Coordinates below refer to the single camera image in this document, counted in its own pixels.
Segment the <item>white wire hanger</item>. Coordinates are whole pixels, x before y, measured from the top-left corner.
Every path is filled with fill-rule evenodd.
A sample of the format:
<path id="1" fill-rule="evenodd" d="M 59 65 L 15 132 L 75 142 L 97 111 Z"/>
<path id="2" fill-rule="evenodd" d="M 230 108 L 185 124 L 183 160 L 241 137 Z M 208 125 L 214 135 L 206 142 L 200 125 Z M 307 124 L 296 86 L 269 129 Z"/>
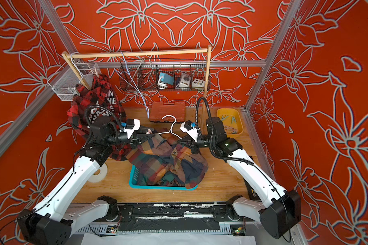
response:
<path id="1" fill-rule="evenodd" d="M 174 127 L 174 125 L 177 122 L 176 117 L 173 116 L 173 115 L 167 114 L 167 115 L 163 116 L 162 119 L 165 119 L 167 117 L 170 117 L 170 118 L 174 119 L 174 121 L 171 123 L 170 129 L 168 131 L 166 131 L 166 132 L 160 132 L 159 135 L 162 135 L 162 134 L 172 134 L 172 135 L 176 136 L 177 138 L 179 138 L 180 140 L 182 140 L 182 137 L 180 137 L 179 135 L 177 135 L 176 133 L 173 132 L 173 127 Z"/>
<path id="2" fill-rule="evenodd" d="M 134 72 L 134 74 L 131 76 L 130 75 L 130 71 L 129 71 L 129 67 L 128 67 L 128 63 L 126 61 L 126 58 L 124 56 L 124 53 L 122 50 L 119 51 L 120 54 L 121 54 L 121 57 L 123 58 L 124 60 L 124 65 L 125 65 L 125 72 L 130 76 L 130 80 L 132 83 L 130 82 L 127 82 L 128 85 L 130 85 L 132 88 L 134 88 L 136 90 L 136 92 L 139 94 L 139 96 L 141 97 L 142 101 L 143 101 L 143 106 L 145 107 L 145 111 L 146 111 L 146 115 L 147 115 L 147 118 L 149 119 L 149 116 L 150 116 L 150 109 L 146 103 L 146 99 L 143 95 L 143 93 L 141 92 L 141 90 L 139 89 L 139 86 L 137 84 L 137 82 L 135 82 L 135 76 L 137 76 L 139 74 L 139 69 L 141 68 L 144 60 L 141 59 L 140 61 L 140 64 L 138 65 L 136 71 Z"/>

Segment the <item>dark plaid shirt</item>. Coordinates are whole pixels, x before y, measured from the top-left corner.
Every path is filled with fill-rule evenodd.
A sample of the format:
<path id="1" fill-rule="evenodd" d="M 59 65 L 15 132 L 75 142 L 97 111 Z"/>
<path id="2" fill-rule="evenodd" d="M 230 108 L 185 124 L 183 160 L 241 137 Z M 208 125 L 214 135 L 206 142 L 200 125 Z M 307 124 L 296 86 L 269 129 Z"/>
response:
<path id="1" fill-rule="evenodd" d="M 194 188 L 205 177 L 207 166 L 190 162 L 149 162 L 140 167 L 138 185 Z"/>
<path id="2" fill-rule="evenodd" d="M 125 157 L 137 167 L 158 161 L 172 164 L 190 162 L 209 168 L 207 160 L 200 153 L 193 154 L 191 149 L 178 144 L 174 137 L 165 138 L 159 134 L 155 134 L 153 138 L 133 148 Z"/>

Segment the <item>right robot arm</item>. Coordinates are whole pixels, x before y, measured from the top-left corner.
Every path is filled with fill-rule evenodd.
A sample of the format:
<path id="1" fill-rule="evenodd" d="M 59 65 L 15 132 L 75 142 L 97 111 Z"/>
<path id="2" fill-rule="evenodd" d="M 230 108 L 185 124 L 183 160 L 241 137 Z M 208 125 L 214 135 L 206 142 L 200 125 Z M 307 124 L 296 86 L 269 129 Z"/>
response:
<path id="1" fill-rule="evenodd" d="M 301 221 L 301 197 L 295 191 L 287 191 L 282 185 L 274 181 L 247 154 L 243 146 L 234 138 L 228 137 L 220 118 L 211 115 L 207 99 L 198 99 L 195 110 L 199 110 L 200 103 L 208 114 L 205 121 L 207 134 L 202 134 L 199 122 L 190 120 L 181 124 L 181 131 L 187 136 L 179 141 L 198 153 L 201 148 L 208 148 L 213 157 L 223 160 L 234 168 L 255 191 L 259 201 L 245 197 L 230 199 L 233 213 L 260 222 L 266 232 L 273 238 L 292 242 L 291 229 Z"/>

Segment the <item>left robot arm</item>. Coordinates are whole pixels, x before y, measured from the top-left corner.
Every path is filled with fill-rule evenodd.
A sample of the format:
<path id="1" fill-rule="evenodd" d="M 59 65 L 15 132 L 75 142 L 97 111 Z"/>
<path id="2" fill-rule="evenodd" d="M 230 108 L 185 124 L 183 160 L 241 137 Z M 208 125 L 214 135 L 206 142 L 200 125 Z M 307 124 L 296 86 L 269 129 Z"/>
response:
<path id="1" fill-rule="evenodd" d="M 24 239 L 34 245 L 64 245 L 79 229 L 105 218 L 120 216 L 117 201 L 101 196 L 92 204 L 67 212 L 85 183 L 113 152 L 113 146 L 139 146 L 154 137 L 153 129 L 141 126 L 138 119 L 121 118 L 101 105 L 90 105 L 84 112 L 90 130 L 85 145 L 75 153 L 73 167 L 54 189 L 32 210 L 23 210 L 16 222 Z"/>

